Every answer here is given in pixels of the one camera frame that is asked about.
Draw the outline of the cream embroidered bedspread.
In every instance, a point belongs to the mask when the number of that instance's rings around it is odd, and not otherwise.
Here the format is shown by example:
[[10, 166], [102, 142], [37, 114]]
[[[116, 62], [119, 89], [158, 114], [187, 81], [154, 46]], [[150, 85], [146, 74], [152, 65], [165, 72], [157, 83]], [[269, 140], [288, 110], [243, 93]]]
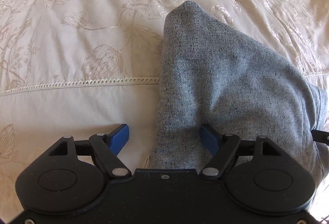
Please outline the cream embroidered bedspread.
[[[163, 26], [187, 0], [1, 0], [1, 220], [18, 175], [62, 136], [129, 126], [120, 153], [148, 168]], [[328, 89], [328, 0], [191, 0]]]

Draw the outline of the grey speckled pants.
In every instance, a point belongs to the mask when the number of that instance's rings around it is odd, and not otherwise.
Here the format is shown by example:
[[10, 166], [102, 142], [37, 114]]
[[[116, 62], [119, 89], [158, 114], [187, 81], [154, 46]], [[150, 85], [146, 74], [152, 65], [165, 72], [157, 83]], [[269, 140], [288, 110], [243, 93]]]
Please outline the grey speckled pants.
[[187, 1], [164, 23], [164, 48], [152, 166], [202, 169], [203, 124], [243, 140], [267, 136], [320, 183], [328, 147], [312, 130], [324, 128], [326, 91], [309, 83], [280, 54]]

